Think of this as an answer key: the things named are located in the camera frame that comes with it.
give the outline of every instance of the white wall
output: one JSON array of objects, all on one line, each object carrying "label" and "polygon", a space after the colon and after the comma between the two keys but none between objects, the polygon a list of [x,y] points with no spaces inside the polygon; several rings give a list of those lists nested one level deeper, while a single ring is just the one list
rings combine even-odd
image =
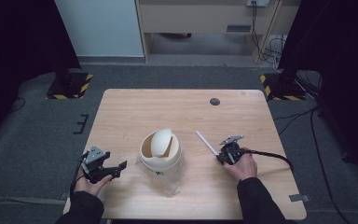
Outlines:
[{"label": "white wall", "polygon": [[77,56],[144,57],[134,0],[55,0]]}]

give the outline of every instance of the power strip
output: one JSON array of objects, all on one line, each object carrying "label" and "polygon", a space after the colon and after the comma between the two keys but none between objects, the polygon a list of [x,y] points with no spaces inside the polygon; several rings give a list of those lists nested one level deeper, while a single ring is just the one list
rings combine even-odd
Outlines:
[{"label": "power strip", "polygon": [[267,7],[269,5],[269,0],[248,0],[246,6],[253,7],[257,5],[258,7]]}]

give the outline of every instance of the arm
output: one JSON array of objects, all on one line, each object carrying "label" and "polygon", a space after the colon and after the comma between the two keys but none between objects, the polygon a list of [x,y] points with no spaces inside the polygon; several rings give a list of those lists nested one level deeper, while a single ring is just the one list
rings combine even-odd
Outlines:
[{"label": "arm", "polygon": [[111,175],[104,177],[96,184],[91,184],[84,177],[83,169],[79,169],[77,181],[74,190],[74,196],[71,199],[71,208],[68,213],[61,216],[56,224],[65,223],[84,223],[98,224],[103,216],[103,203],[98,198],[102,187],[112,179]]},{"label": "arm", "polygon": [[257,178],[257,163],[252,154],[244,154],[234,165],[224,164],[239,181],[238,198],[244,223],[292,223],[286,221],[268,190]]}]

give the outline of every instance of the carpeted floor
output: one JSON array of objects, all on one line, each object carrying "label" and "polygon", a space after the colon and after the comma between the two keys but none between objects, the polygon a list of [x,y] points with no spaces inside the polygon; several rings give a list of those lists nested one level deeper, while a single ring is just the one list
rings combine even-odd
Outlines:
[{"label": "carpeted floor", "polygon": [[[21,99],[0,126],[0,223],[54,223],[62,214],[76,160],[84,150],[105,90],[263,90],[260,76],[273,72],[271,68],[225,66],[85,65],[83,70],[94,76],[82,99],[45,99],[53,74],[21,86]],[[268,106],[278,132],[282,132],[287,157],[295,166],[298,188],[311,198],[305,203],[307,218],[298,223],[344,223],[324,183],[310,113],[299,116],[286,129],[293,118],[277,119],[306,112],[316,103],[307,97],[306,101],[269,101]],[[89,120],[82,134],[74,134],[80,129],[77,123],[83,121],[82,114],[88,114]],[[323,118],[314,114],[313,125],[331,192],[343,215],[358,223],[358,165],[341,160],[341,147]]]}]

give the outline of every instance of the hand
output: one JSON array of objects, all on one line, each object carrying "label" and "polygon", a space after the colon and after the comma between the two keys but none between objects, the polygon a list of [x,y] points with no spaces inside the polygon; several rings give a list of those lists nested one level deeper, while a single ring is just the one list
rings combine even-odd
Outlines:
[{"label": "hand", "polygon": [[109,182],[113,177],[111,175],[107,175],[102,180],[98,181],[96,184],[91,184],[88,179],[84,176],[83,169],[80,167],[79,171],[77,172],[77,182],[75,186],[76,191],[86,191],[87,193],[90,193],[92,195],[95,195],[98,197],[98,194],[100,193],[103,186]]},{"label": "hand", "polygon": [[243,154],[235,164],[229,165],[225,162],[223,166],[229,170],[238,181],[249,177],[257,177],[257,163],[253,159],[252,154]]}]

